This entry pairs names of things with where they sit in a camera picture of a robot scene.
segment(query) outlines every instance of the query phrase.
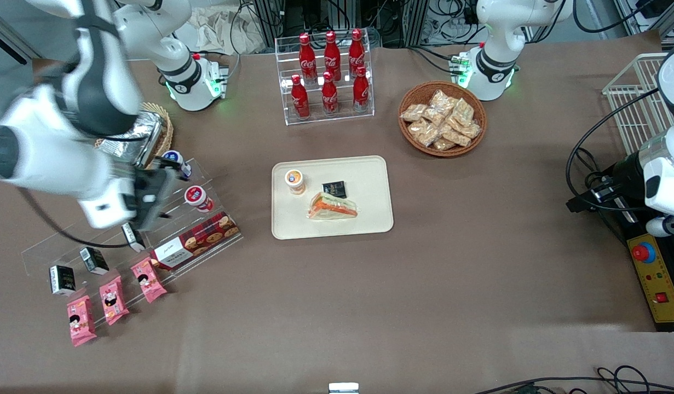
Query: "red button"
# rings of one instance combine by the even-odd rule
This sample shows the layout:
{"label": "red button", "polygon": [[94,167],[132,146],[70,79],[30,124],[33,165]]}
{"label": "red button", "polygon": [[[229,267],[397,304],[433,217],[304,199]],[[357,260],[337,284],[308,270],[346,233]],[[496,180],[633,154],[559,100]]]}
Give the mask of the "red button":
{"label": "red button", "polygon": [[640,262],[645,262],[650,257],[650,252],[644,245],[636,245],[633,247],[631,254]]}

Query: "emergency stop button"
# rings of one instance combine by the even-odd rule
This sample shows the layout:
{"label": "emergency stop button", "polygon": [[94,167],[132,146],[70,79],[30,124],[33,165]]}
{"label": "emergency stop button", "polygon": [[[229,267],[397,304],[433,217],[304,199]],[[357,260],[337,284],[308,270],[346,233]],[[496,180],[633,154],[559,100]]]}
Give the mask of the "emergency stop button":
{"label": "emergency stop button", "polygon": [[631,249],[631,255],[640,262],[650,264],[655,261],[655,249],[648,242],[641,242]]}

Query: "small bottle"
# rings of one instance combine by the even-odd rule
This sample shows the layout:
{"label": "small bottle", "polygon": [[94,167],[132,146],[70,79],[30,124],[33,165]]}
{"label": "small bottle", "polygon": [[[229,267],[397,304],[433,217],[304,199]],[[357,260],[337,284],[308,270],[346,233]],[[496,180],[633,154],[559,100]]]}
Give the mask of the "small bottle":
{"label": "small bottle", "polygon": [[191,186],[184,193],[186,202],[195,207],[199,212],[207,213],[215,206],[212,199],[208,197],[206,191],[200,186]]}
{"label": "small bottle", "polygon": [[310,47],[310,36],[307,33],[301,33],[299,40],[298,59],[302,78],[305,80],[305,85],[317,85],[317,65],[315,64],[315,51]]}
{"label": "small bottle", "polygon": [[305,192],[305,178],[299,170],[286,172],[286,184],[289,185],[289,189],[294,195],[300,195]]}
{"label": "small bottle", "polygon": [[356,69],[364,65],[364,44],[361,42],[361,29],[352,30],[352,46],[349,47],[349,77],[356,78]]}
{"label": "small bottle", "polygon": [[342,60],[341,55],[339,54],[339,48],[337,47],[337,33],[329,30],[327,32],[327,46],[325,47],[325,68],[327,71],[332,73],[334,80],[342,79]]}
{"label": "small bottle", "polygon": [[294,74],[292,77],[293,87],[291,88],[291,97],[293,106],[297,113],[297,119],[305,120],[310,117],[310,104],[307,102],[307,90],[300,83],[300,75]]}
{"label": "small bottle", "polygon": [[326,71],[322,76],[325,78],[324,85],[322,85],[322,109],[325,112],[325,116],[331,118],[339,112],[337,87],[332,82],[332,73]]}
{"label": "small bottle", "polygon": [[368,80],[366,79],[366,67],[363,65],[356,68],[354,79],[354,110],[366,112],[368,109]]}
{"label": "small bottle", "polygon": [[191,165],[188,164],[184,159],[181,153],[179,153],[178,150],[167,150],[164,152],[164,155],[162,155],[164,159],[169,159],[172,161],[177,162],[178,164],[181,165],[181,173],[183,174],[184,178],[188,179],[191,177],[191,173],[193,172],[193,169],[191,168]]}

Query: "cookie box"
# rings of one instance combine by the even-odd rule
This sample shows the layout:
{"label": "cookie box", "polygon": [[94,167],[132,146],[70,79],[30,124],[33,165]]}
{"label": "cookie box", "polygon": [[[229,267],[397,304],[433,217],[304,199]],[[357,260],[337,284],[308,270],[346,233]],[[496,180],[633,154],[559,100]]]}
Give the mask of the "cookie box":
{"label": "cookie box", "polygon": [[159,267],[173,271],[191,262],[239,232],[225,212],[220,212],[183,234],[155,247],[152,258]]}

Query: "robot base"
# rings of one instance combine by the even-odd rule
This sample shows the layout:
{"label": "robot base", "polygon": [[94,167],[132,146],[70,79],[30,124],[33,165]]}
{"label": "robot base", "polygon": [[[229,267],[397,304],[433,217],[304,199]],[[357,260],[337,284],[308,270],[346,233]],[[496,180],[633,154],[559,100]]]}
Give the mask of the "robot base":
{"label": "robot base", "polygon": [[224,97],[224,83],[227,80],[226,75],[222,75],[217,62],[209,62],[205,58],[196,60],[201,66],[201,77],[191,88],[189,92],[174,91],[169,85],[171,98],[177,102],[179,107],[187,111],[199,111],[206,109],[212,102]]}
{"label": "robot base", "polygon": [[512,75],[514,72],[507,74],[507,77],[504,74],[496,74],[492,78],[495,79],[497,75],[500,76],[498,82],[490,82],[487,78],[487,75],[482,74],[481,70],[475,62],[475,58],[480,52],[480,48],[473,48],[469,51],[470,59],[470,77],[468,82],[468,90],[481,101],[490,101],[495,100],[497,97],[502,96],[502,93],[507,89],[512,80]]}

